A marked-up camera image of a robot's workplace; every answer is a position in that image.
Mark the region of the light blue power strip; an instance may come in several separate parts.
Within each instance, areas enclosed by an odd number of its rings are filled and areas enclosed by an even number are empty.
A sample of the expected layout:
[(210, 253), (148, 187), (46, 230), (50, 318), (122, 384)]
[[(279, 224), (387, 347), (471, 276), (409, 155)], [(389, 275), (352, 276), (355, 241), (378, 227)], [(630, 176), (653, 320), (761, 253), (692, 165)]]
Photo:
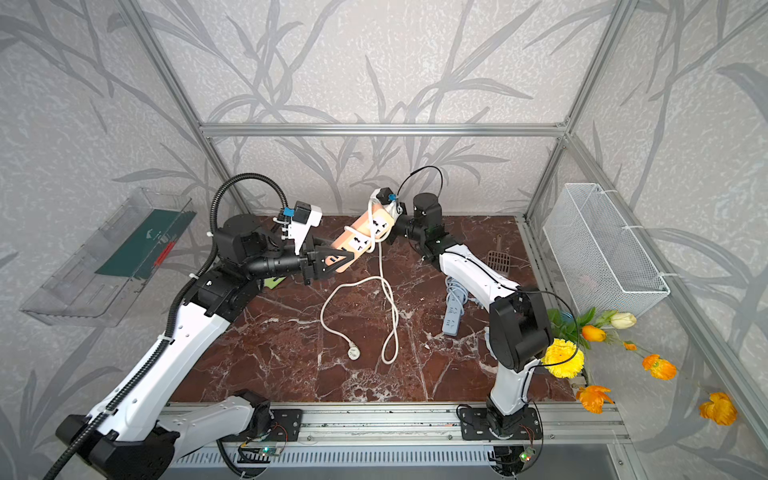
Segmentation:
[(447, 277), (445, 284), (446, 310), (443, 318), (442, 332), (447, 336), (456, 336), (461, 317), (464, 313), (464, 305), (469, 300), (469, 292), (453, 277)]

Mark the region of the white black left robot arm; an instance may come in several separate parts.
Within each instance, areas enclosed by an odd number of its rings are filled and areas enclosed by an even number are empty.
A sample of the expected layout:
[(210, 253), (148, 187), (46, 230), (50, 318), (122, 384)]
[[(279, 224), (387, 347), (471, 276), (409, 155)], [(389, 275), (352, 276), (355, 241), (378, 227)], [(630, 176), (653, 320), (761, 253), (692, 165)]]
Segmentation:
[(286, 208), (272, 229), (254, 215), (218, 222), (210, 215), (212, 251), (174, 297), (164, 332), (126, 378), (86, 415), (70, 415), (56, 431), (66, 445), (45, 476), (54, 479), (79, 456), (107, 479), (157, 479), (179, 458), (231, 435), (270, 434), (270, 402), (241, 390), (179, 420), (161, 412), (208, 348), (261, 293), (265, 280), (299, 273), (306, 283), (344, 269), (358, 252), (352, 233), (333, 243), (312, 237), (322, 215)]

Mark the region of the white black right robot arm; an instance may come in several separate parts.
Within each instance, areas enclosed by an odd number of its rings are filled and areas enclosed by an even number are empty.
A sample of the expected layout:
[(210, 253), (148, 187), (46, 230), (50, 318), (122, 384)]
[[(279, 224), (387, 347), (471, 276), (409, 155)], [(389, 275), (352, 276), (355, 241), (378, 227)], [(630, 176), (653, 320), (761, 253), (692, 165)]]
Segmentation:
[(525, 427), (532, 377), (554, 340), (539, 293), (506, 279), (452, 236), (446, 230), (437, 195), (416, 195), (411, 215), (389, 188), (373, 198), (394, 214), (388, 242), (399, 237), (411, 241), (426, 262), (458, 281), (488, 312), (487, 344), (498, 367), (485, 421), (494, 437), (512, 438)]

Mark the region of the pink power strip block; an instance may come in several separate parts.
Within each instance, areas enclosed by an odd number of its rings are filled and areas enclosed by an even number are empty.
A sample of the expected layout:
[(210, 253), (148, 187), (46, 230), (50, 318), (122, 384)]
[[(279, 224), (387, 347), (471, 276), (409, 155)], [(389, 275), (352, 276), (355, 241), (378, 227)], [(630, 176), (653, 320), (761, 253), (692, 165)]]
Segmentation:
[(376, 244), (387, 238), (394, 227), (395, 220), (391, 208), (373, 203), (370, 213), (364, 212), (351, 226), (345, 226), (344, 231), (334, 240), (331, 247), (335, 250), (350, 252), (353, 257), (337, 271), (344, 272), (361, 255), (373, 251)]

